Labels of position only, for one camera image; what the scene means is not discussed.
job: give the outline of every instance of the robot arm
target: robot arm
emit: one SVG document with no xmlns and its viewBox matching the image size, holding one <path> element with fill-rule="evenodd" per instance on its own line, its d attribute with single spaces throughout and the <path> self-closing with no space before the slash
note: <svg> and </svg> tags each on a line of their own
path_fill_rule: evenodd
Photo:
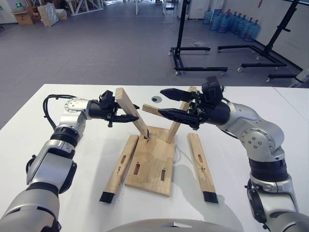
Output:
<svg viewBox="0 0 309 232">
<path fill-rule="evenodd" d="M 162 90 L 161 93 L 172 100 L 195 102 L 190 103 L 187 112 L 159 109 L 159 113 L 194 130 L 202 123 L 211 123 L 239 139 L 247 151 L 251 168 L 250 180 L 245 187 L 253 217 L 270 231 L 306 231 L 309 218 L 298 213 L 292 178 L 287 173 L 281 148 L 283 131 L 262 119 L 252 108 L 224 99 L 223 89 L 212 76 L 203 84 L 202 93 Z"/>
<path fill-rule="evenodd" d="M 138 117 L 117 116 L 119 105 L 112 92 L 106 91 L 97 100 L 69 99 L 65 111 L 39 154 L 26 167 L 29 187 L 15 197 L 0 220 L 0 231 L 57 232 L 58 195 L 68 190 L 77 164 L 73 161 L 75 148 L 83 135 L 86 120 L 100 118 L 113 122 L 131 122 Z"/>
</svg>

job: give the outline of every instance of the black metal stand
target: black metal stand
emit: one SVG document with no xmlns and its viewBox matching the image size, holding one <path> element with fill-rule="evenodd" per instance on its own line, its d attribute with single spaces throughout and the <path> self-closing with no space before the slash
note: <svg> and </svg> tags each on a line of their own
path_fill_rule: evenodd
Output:
<svg viewBox="0 0 309 232">
<path fill-rule="evenodd" d="M 294 12 L 296 11 L 296 6 L 297 6 L 298 2 L 299 2 L 299 0 L 294 0 L 292 2 L 290 8 L 286 12 L 286 14 L 285 14 L 284 18 L 282 19 L 280 25 L 277 26 L 276 32 L 274 33 L 274 35 L 272 36 L 271 40 L 269 41 L 269 43 L 266 45 L 266 47 L 263 50 L 258 48 L 258 47 L 256 47 L 256 46 L 254 46 L 254 45 L 232 45 L 232 46 L 218 46 L 218 52 L 220 50 L 222 50 L 222 49 L 250 48 L 250 49 L 252 49 L 252 51 L 258 53 L 262 57 L 265 57 L 266 59 L 271 61 L 271 63 L 243 63 L 237 69 L 238 72 L 241 72 L 243 68 L 250 68 L 250 67 L 276 67 L 276 69 L 278 69 L 278 67 L 286 66 L 285 63 L 282 63 L 280 60 L 278 60 L 277 58 L 273 57 L 270 54 L 270 52 L 272 51 L 272 47 L 273 47 L 276 39 L 280 35 L 281 31 L 282 30 L 287 31 L 287 32 L 291 31 L 291 30 L 287 29 L 286 26 L 288 25 L 288 23 L 291 20 Z"/>
<path fill-rule="evenodd" d="M 179 71 L 221 71 L 221 75 L 223 75 L 227 71 L 227 67 L 185 67 L 183 65 L 183 61 L 180 56 L 181 51 L 204 51 L 204 54 L 207 54 L 207 52 L 210 51 L 210 47 L 181 47 L 184 19 L 188 4 L 190 4 L 190 0 L 183 0 L 177 47 L 171 47 L 169 51 L 169 56 L 173 56 L 175 75 L 178 75 Z"/>
<path fill-rule="evenodd" d="M 266 82 L 270 82 L 270 80 L 278 79 L 278 78 L 295 78 L 297 75 L 295 74 L 269 74 Z"/>
</svg>

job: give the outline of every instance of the black cable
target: black cable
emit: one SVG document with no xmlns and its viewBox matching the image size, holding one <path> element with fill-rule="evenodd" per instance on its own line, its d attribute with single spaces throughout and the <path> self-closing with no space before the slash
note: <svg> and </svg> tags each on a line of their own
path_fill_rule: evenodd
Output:
<svg viewBox="0 0 309 232">
<path fill-rule="evenodd" d="M 28 173 L 29 168 L 30 168 L 31 164 L 34 162 L 35 158 L 36 158 L 36 156 L 32 155 L 32 158 L 27 162 L 27 164 L 26 164 L 26 173 Z"/>
<path fill-rule="evenodd" d="M 228 133 L 228 132 L 226 132 L 226 131 L 224 131 L 224 130 L 221 130 L 221 131 L 223 131 L 225 134 L 231 136 L 231 137 L 234 138 L 234 139 L 238 139 L 236 136 L 234 136 L 234 135 L 232 135 L 232 134 L 230 134 L 230 133 Z"/>
<path fill-rule="evenodd" d="M 230 101 L 226 98 L 222 98 L 224 101 L 226 101 L 226 103 L 229 103 Z"/>
<path fill-rule="evenodd" d="M 71 99 L 71 98 L 76 98 L 73 95 L 67 95 L 67 94 L 51 94 L 48 95 L 44 101 L 43 101 L 43 111 L 44 111 L 44 117 L 47 118 L 48 122 L 50 123 L 50 125 L 52 126 L 52 128 L 55 130 L 56 128 L 56 124 L 54 123 L 54 121 L 50 118 L 49 113 L 48 113 L 48 100 L 50 98 L 55 98 L 56 100 L 58 100 L 59 98 L 62 99 Z"/>
</svg>

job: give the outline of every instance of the black rubber tip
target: black rubber tip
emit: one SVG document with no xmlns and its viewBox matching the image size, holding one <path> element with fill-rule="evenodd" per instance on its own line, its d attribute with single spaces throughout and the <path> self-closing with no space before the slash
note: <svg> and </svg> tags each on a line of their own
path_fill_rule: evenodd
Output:
<svg viewBox="0 0 309 232">
<path fill-rule="evenodd" d="M 112 203 L 112 198 L 114 197 L 114 193 L 111 192 L 103 192 L 102 196 L 100 198 L 100 202 L 105 202 L 105 203 Z"/>
<path fill-rule="evenodd" d="M 217 194 L 215 192 L 203 192 L 204 195 L 204 201 L 205 202 L 211 202 L 211 203 L 219 203 Z"/>
</svg>

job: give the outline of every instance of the wooden stick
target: wooden stick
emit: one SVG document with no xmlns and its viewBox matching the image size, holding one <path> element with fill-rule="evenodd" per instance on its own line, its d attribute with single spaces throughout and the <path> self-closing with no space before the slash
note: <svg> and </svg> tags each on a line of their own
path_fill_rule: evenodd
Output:
<svg viewBox="0 0 309 232">
<path fill-rule="evenodd" d="M 189 89 L 188 89 L 188 92 L 193 92 L 195 91 L 196 92 L 197 88 L 196 87 L 193 87 L 191 86 Z M 180 106 L 180 110 L 185 110 L 187 111 L 189 109 L 189 106 L 190 106 L 190 103 L 189 102 L 182 102 L 181 106 Z M 178 128 L 180 126 L 180 123 L 179 122 L 173 122 L 170 129 L 169 129 L 169 133 L 168 133 L 168 136 L 167 136 L 167 139 L 166 139 L 166 142 L 168 144 L 170 144 L 176 134 L 176 132 L 178 131 Z"/>
<path fill-rule="evenodd" d="M 143 119 L 135 109 L 133 103 L 131 102 L 130 98 L 127 96 L 125 90 L 123 88 L 117 88 L 115 92 L 115 100 L 118 102 L 120 107 L 124 110 L 127 115 L 133 115 L 135 117 L 139 117 L 138 120 L 134 121 L 134 125 L 140 131 L 140 133 L 148 139 L 149 132 L 147 129 L 146 124 L 144 123 Z"/>
<path fill-rule="evenodd" d="M 143 108 L 142 108 L 142 111 L 146 111 L 146 112 L 148 112 L 148 113 L 150 113 L 150 114 L 154 114 L 154 115 L 163 117 L 163 116 L 159 113 L 158 109 L 159 109 L 159 108 L 156 108 L 156 107 L 154 107 L 154 106 L 152 106 L 152 105 L 144 104 L 144 105 L 143 105 Z"/>
<path fill-rule="evenodd" d="M 188 133 L 188 140 L 204 201 L 218 203 L 216 190 L 198 134 Z"/>
<path fill-rule="evenodd" d="M 129 139 L 127 140 L 121 156 L 118 159 L 117 165 L 114 167 L 112 175 L 104 188 L 104 191 L 100 198 L 101 202 L 112 202 L 112 198 L 119 190 L 119 187 L 126 174 L 126 170 L 128 169 L 129 164 L 133 158 L 133 154 L 138 140 L 139 136 L 137 135 L 130 135 Z"/>
</svg>

